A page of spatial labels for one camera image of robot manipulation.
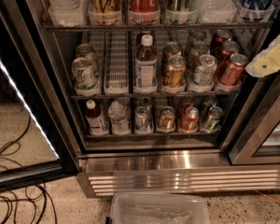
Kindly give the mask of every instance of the refrigerator door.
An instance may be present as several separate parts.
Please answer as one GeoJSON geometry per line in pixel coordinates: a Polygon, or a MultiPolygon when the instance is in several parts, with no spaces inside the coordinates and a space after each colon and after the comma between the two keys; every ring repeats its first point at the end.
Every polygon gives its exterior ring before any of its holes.
{"type": "Polygon", "coordinates": [[[232,164],[280,163],[280,74],[231,150],[232,164]]]}
{"type": "Polygon", "coordinates": [[[14,0],[8,2],[13,13],[0,0],[0,192],[78,172],[77,140],[46,54],[40,57],[14,0]]]}

